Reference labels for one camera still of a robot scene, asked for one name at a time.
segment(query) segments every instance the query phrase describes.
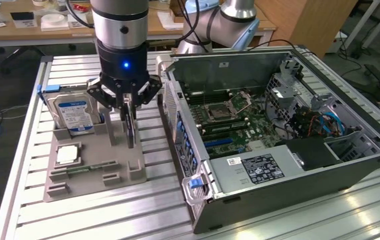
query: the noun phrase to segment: green circuit board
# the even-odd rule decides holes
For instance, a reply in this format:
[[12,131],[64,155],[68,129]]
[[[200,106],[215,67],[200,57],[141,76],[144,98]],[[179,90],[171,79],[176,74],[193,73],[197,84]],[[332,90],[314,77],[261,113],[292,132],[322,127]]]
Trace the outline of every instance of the green circuit board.
[[282,140],[261,101],[244,91],[229,95],[228,100],[189,105],[212,159],[271,148]]

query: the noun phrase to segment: gray floor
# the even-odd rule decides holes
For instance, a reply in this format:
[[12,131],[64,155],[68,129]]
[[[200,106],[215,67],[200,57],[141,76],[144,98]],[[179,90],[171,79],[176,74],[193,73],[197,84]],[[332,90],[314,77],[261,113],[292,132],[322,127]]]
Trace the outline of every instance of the gray floor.
[[[343,27],[344,32],[350,33],[352,31],[359,19],[360,15],[347,20]],[[367,23],[358,36],[359,40],[364,37],[367,30],[374,24],[375,23],[371,21]],[[7,54],[9,54],[16,48],[7,47],[5,49]],[[79,44],[76,51],[69,51],[67,45],[41,46],[40,49],[47,55],[53,56],[85,55],[96,53],[95,46],[92,44]],[[374,41],[370,50],[371,56],[363,55],[358,62],[362,64],[374,64],[380,69],[380,36]],[[0,54],[0,61],[4,59],[7,54]],[[39,68],[39,59],[40,58],[35,53],[25,53],[13,63],[12,73],[9,75],[0,74],[0,109],[17,105],[25,105],[28,103]],[[356,64],[343,60],[335,54],[328,54],[324,57],[324,61],[339,74],[358,67]],[[359,81],[360,83],[368,83],[371,79],[370,77],[364,76],[363,72],[364,70],[355,71],[346,77]],[[19,115],[23,112],[23,109],[15,110],[11,115]],[[7,186],[23,122],[24,119],[20,118],[4,120],[1,124],[4,133],[0,137],[0,202]]]

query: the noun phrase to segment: aluminum workbench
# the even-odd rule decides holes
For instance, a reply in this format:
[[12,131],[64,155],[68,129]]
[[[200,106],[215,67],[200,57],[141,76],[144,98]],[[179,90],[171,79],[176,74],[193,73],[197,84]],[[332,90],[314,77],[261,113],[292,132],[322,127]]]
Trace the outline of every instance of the aluminum workbench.
[[[152,52],[148,55],[151,74],[155,73],[156,56],[168,53]],[[315,56],[307,58],[380,122],[380,110]],[[96,55],[59,56],[40,64],[1,202],[0,239],[380,238],[380,169],[339,193],[195,235],[155,100],[136,114],[148,181],[65,200],[43,202],[55,123],[37,97],[36,86],[47,82],[49,85],[83,83],[96,78],[99,72]],[[308,72],[304,72],[304,81],[318,93],[327,91]]]

